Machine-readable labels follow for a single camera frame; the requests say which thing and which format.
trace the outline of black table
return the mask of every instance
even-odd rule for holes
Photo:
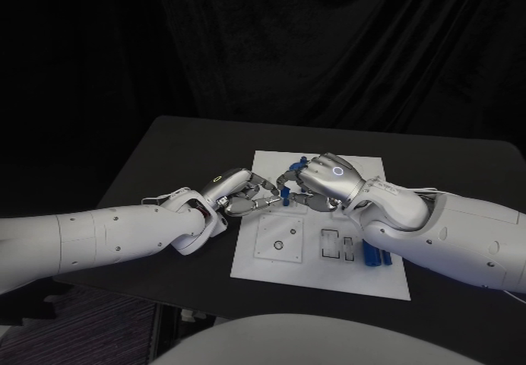
[[[394,184],[435,186],[526,211],[526,164],[502,141],[167,116],[154,121],[97,207],[136,205],[141,198],[182,186],[200,190],[224,170],[252,167],[254,150],[380,157]],[[526,306],[504,293],[461,284],[406,261],[409,302],[230,278],[240,219],[228,220],[230,229],[192,255],[181,256],[168,247],[56,280],[230,319],[266,313],[348,319],[412,335],[482,363],[522,361]]]

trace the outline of blue object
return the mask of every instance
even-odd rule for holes
[[[370,246],[365,240],[363,240],[363,260],[365,266],[380,266],[381,264],[380,250]]]
[[[290,189],[283,187],[280,192],[279,192],[279,196],[282,197],[282,205],[285,207],[288,207],[288,204],[290,203],[290,201],[288,200],[288,194],[290,193]]]
[[[391,265],[390,252],[381,250],[383,265]]]
[[[290,164],[290,167],[288,168],[288,170],[298,170],[305,164],[306,164],[306,157],[305,156],[301,156],[299,162],[293,162]]]

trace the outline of robotic hand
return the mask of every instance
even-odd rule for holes
[[[276,179],[308,194],[289,200],[315,211],[342,213],[363,239],[416,265],[484,288],[526,293],[526,215],[501,205],[364,180],[351,164],[322,154]]]
[[[152,255],[169,244],[188,255],[226,230],[226,214],[246,215],[280,200],[250,198],[275,186],[244,169],[226,171],[198,194],[178,189],[158,205],[0,219],[0,294],[33,280]]]

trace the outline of black backdrop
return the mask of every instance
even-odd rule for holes
[[[93,208],[161,114],[526,150],[522,0],[27,1],[0,17],[1,217]]]

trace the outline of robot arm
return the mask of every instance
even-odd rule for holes
[[[0,219],[0,294],[33,280],[152,255],[172,245],[188,255],[226,229],[228,215],[244,215],[280,198],[250,201],[273,185],[244,169],[218,176],[198,194],[182,188],[135,205],[73,214]]]
[[[277,188],[286,180],[311,194],[290,194],[290,200],[318,211],[342,205],[363,238],[378,249],[466,284],[526,293],[524,214],[430,189],[401,188],[378,178],[364,181],[334,154],[286,171]]]

